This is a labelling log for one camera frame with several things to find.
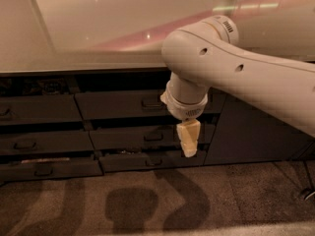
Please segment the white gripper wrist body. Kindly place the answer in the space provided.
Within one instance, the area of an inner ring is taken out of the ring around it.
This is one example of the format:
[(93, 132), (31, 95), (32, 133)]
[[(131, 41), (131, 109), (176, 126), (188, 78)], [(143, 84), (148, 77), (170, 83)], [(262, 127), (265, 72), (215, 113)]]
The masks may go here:
[(178, 120), (198, 118), (208, 103), (208, 88), (189, 82), (169, 81), (160, 100), (169, 113)]

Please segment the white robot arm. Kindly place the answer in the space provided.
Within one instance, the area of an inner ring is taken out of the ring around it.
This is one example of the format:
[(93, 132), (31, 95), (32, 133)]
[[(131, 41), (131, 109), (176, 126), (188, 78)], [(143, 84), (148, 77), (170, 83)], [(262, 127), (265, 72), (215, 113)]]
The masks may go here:
[(176, 131), (187, 157), (197, 152), (197, 118), (211, 88), (315, 135), (314, 65), (250, 52), (237, 43), (235, 23), (221, 15), (176, 29), (162, 43), (161, 56), (171, 76), (160, 100), (180, 121)]

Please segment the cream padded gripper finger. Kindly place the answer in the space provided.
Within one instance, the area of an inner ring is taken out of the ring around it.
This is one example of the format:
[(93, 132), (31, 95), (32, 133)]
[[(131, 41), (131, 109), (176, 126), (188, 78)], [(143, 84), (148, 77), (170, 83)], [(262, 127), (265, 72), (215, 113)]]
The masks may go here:
[(201, 123), (197, 119), (183, 121), (176, 125), (180, 145), (186, 157), (192, 157), (197, 153), (200, 129)]

